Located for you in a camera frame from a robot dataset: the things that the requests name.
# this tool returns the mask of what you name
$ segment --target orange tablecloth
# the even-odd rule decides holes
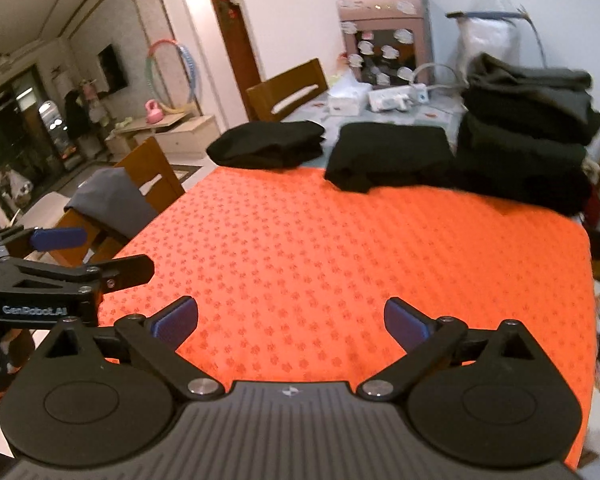
[[[321,170],[219,168],[121,253],[148,254],[145,286],[111,294],[100,323],[200,308],[180,354],[221,380],[360,381],[404,355],[384,330],[399,296],[472,328],[522,320],[580,399],[594,379],[589,241],[551,211],[430,187],[344,193]]]

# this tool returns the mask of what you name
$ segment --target silver screw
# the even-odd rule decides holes
[[[386,397],[394,390],[394,386],[387,381],[367,381],[362,385],[362,391],[369,397]]]
[[[220,388],[220,384],[218,384],[218,382],[213,379],[205,377],[203,379],[193,379],[192,381],[189,381],[189,384],[187,384],[187,388],[192,394],[210,395],[218,391],[218,388]]]

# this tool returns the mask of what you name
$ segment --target wall-mounted tv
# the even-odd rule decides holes
[[[109,93],[122,90],[128,85],[125,73],[120,65],[120,60],[116,54],[113,45],[106,46],[101,53],[98,54],[100,68],[104,74],[104,78],[109,86]]]

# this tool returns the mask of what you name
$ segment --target door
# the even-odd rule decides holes
[[[258,65],[253,56],[251,41],[247,34],[239,0],[212,0],[216,18],[222,32],[235,80],[242,96],[242,102],[250,120],[256,119],[247,97],[247,89],[260,83]]]

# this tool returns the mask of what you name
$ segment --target pink kettlebell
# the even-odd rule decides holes
[[[146,123],[147,124],[159,123],[161,120],[164,119],[164,112],[160,108],[158,101],[156,101],[155,99],[151,99],[150,101],[147,101],[146,104],[144,105],[144,108],[146,108]]]

